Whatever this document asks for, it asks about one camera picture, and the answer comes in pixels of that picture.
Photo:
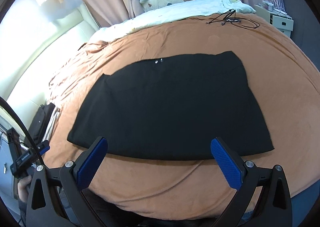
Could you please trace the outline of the left hand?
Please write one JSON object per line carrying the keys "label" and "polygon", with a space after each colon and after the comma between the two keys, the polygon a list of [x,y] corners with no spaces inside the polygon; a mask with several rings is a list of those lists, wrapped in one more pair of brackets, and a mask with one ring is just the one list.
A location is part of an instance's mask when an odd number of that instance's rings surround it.
{"label": "left hand", "polygon": [[23,203],[27,203],[28,200],[28,191],[27,186],[31,183],[32,176],[28,175],[24,178],[21,178],[17,184],[18,197]]}

